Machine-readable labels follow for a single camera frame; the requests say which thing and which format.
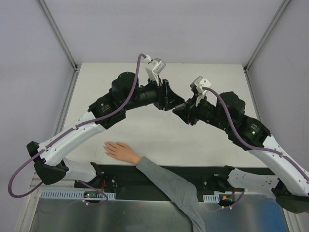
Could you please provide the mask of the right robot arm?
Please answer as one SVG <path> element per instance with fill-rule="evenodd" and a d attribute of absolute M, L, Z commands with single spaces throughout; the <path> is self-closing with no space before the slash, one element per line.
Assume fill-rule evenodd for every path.
<path fill-rule="evenodd" d="M 223 130 L 236 146 L 258 158 L 274 176 L 257 175 L 229 167 L 217 178 L 221 190 L 241 188 L 275 199 L 285 210 L 300 214 L 309 211 L 309 173 L 279 145 L 270 130 L 258 119 L 245 115 L 245 102 L 233 91 L 216 94 L 216 105 L 194 95 L 173 109 L 188 125 L 203 121 Z"/>

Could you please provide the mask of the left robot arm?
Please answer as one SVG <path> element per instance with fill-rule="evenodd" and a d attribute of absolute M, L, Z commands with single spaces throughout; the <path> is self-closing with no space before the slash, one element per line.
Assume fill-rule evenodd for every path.
<path fill-rule="evenodd" d="M 72 158 L 73 154 L 94 157 L 95 137 L 126 118 L 126 112 L 149 104 L 169 111 L 184 103 L 166 79 L 148 80 L 139 85 L 132 72 L 124 72 L 112 81 L 109 92 L 92 103 L 75 122 L 48 141 L 27 145 L 34 158 L 34 169 L 45 185 L 61 180 L 82 180 L 91 188 L 101 185 L 102 176 L 92 161 Z"/>

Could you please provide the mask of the grey sleeved forearm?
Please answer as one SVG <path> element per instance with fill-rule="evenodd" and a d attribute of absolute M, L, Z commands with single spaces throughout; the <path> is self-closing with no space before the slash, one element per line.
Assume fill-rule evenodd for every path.
<path fill-rule="evenodd" d="M 141 158 L 136 168 L 153 182 L 176 206 L 187 215 L 195 232 L 204 232 L 205 223 L 199 211 L 196 187 L 179 175 Z"/>

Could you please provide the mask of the person's hand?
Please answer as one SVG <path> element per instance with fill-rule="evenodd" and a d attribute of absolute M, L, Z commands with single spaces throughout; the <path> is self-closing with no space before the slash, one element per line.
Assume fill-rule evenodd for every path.
<path fill-rule="evenodd" d="M 108 156 L 119 161 L 137 165 L 141 160 L 141 157 L 137 155 L 130 146 L 124 143 L 106 142 L 104 149 Z"/>

